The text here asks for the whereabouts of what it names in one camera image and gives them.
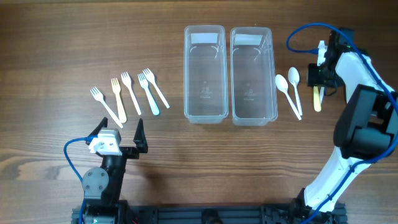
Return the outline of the yellow plastic spoon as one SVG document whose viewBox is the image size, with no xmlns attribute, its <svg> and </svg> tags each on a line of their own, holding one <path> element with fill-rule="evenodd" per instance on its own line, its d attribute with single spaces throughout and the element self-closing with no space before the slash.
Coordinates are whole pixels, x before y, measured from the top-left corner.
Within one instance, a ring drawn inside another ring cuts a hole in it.
<svg viewBox="0 0 398 224">
<path fill-rule="evenodd" d="M 313 107 L 316 112 L 320 112 L 322 110 L 320 102 L 320 91 L 317 86 L 313 87 Z"/>
</svg>

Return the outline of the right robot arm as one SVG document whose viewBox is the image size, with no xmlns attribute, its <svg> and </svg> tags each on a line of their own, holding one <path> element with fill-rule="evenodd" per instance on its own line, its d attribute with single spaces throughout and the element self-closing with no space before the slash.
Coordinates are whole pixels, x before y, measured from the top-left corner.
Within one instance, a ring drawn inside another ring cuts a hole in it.
<svg viewBox="0 0 398 224">
<path fill-rule="evenodd" d="M 346 107 L 335 126 L 329 160 L 290 205 L 291 222 L 335 220 L 332 211 L 350 183 L 397 147 L 397 92 L 377 74 L 368 53 L 355 46 L 352 29 L 327 28 L 328 43 L 311 50 L 318 61 L 308 66 L 307 85 L 334 90 L 343 86 Z"/>
</svg>

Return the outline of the white spoon container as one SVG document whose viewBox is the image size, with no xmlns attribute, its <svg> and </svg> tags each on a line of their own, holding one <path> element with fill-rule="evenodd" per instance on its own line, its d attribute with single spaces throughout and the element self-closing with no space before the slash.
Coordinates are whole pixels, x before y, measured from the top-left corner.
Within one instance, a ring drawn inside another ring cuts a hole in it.
<svg viewBox="0 0 398 224">
<path fill-rule="evenodd" d="M 276 85 L 276 87 L 277 87 L 277 89 L 278 89 L 279 91 L 281 91 L 282 93 L 285 94 L 285 96 L 286 96 L 286 98 L 287 98 L 287 101 L 289 102 L 289 105 L 290 105 L 290 107 L 292 108 L 292 111 L 293 111 L 294 114 L 296 115 L 297 119 L 298 119 L 298 120 L 301 120 L 302 117 L 299 115 L 298 109 L 296 108 L 296 106 L 294 105 L 294 103 L 293 103 L 291 97 L 290 97 L 289 94 L 288 94 L 288 88 L 289 88 L 289 86 L 288 86 L 288 83 L 287 83 L 286 79 L 285 79 L 282 75 L 279 75 L 279 74 L 276 75 L 276 76 L 275 76 L 275 85 Z"/>
</svg>

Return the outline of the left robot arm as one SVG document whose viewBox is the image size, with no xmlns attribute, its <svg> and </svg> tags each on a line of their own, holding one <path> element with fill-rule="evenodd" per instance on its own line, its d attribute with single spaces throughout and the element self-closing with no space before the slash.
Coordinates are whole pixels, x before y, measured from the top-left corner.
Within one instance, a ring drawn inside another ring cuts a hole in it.
<svg viewBox="0 0 398 224">
<path fill-rule="evenodd" d="M 120 199 L 126 163 L 148 152 L 144 122 L 139 119 L 134 134 L 134 146 L 121 146 L 118 129 L 108 128 L 108 119 L 85 139 L 90 152 L 102 158 L 101 165 L 87 171 L 82 177 L 83 203 L 77 223 L 139 223 L 137 215 L 126 200 Z"/>
</svg>

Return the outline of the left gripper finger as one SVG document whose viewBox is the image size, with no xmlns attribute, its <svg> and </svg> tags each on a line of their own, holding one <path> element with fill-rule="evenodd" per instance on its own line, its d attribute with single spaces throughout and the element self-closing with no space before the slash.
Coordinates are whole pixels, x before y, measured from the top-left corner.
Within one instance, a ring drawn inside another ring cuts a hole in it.
<svg viewBox="0 0 398 224">
<path fill-rule="evenodd" d="M 89 134 L 89 136 L 96 136 L 98 135 L 98 133 L 101 131 L 102 128 L 107 128 L 108 127 L 108 118 L 104 117 L 99 125 L 97 125 L 97 127 L 95 127 L 95 129 Z"/>
<path fill-rule="evenodd" d="M 140 153 L 148 152 L 148 145 L 147 145 L 146 135 L 144 132 L 144 122 L 142 118 L 139 119 L 139 122 L 137 124 L 133 141 L 136 144 L 136 149 Z"/>
</svg>

